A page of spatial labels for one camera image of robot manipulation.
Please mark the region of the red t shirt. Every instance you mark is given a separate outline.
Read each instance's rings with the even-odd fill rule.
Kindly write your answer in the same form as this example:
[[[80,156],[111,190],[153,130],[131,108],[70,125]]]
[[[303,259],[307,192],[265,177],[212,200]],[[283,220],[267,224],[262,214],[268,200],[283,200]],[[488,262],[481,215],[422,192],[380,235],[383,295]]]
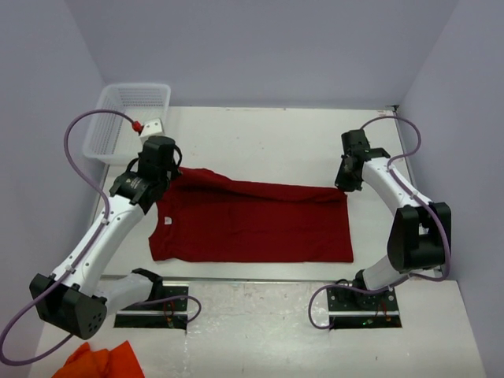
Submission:
[[[336,188],[231,180],[183,168],[157,202],[154,261],[354,260],[346,195]]]

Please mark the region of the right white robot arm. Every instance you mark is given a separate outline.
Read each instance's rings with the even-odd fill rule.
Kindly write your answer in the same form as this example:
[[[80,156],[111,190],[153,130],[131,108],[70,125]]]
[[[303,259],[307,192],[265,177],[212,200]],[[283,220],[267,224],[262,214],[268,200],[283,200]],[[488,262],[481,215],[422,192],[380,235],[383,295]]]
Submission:
[[[376,264],[359,271],[350,287],[353,304],[369,309],[380,293],[410,278],[441,282],[425,271],[450,267],[451,210],[433,202],[411,185],[383,148],[372,148],[362,129],[342,134],[343,155],[335,186],[345,193],[368,184],[394,216],[386,254]]]

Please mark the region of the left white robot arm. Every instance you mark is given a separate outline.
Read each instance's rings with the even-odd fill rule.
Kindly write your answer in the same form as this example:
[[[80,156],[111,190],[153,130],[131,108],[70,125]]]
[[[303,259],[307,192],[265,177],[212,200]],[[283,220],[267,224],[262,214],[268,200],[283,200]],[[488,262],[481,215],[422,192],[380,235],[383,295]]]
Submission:
[[[129,232],[180,175],[180,148],[174,139],[151,136],[143,142],[136,171],[119,175],[107,207],[74,251],[49,275],[36,275],[29,285],[41,320],[87,340],[117,311],[141,304],[162,304],[162,278],[146,269],[132,270],[109,289],[98,286],[105,267]]]

